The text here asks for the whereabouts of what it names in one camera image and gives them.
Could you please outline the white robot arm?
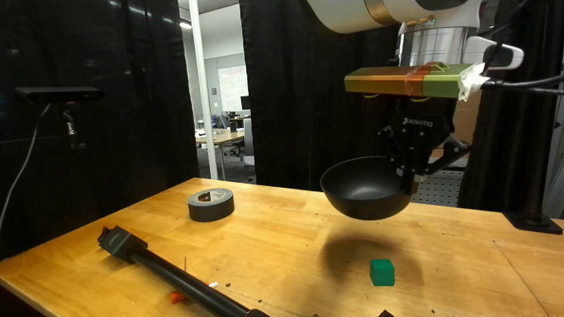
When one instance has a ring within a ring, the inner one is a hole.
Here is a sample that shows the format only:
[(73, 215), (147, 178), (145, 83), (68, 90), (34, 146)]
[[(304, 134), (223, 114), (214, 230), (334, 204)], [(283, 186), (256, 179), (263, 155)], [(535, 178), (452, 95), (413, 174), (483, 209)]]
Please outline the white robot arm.
[[(494, 46), (478, 33), (482, 0), (307, 0), (316, 17), (335, 33), (401, 28), (397, 67), (362, 67), (344, 77), (360, 95), (466, 100), (491, 79), (485, 54)], [(411, 195), (424, 176), (469, 151), (448, 121), (427, 111), (399, 114), (385, 128), (387, 157), (360, 157), (321, 176), (328, 195)]]

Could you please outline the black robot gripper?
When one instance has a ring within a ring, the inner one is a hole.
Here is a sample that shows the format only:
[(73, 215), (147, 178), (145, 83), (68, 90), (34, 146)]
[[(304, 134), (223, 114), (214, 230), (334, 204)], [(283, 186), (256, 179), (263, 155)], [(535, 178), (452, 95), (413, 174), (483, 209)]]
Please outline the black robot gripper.
[[(434, 174), (471, 151), (469, 142), (450, 135), (453, 132), (453, 112), (455, 102), (452, 98), (422, 102), (401, 98), (392, 125), (379, 130), (379, 135), (387, 141), (388, 160), (395, 165), (406, 195), (418, 192), (416, 172)], [(418, 169), (420, 151), (431, 151), (431, 155)]]

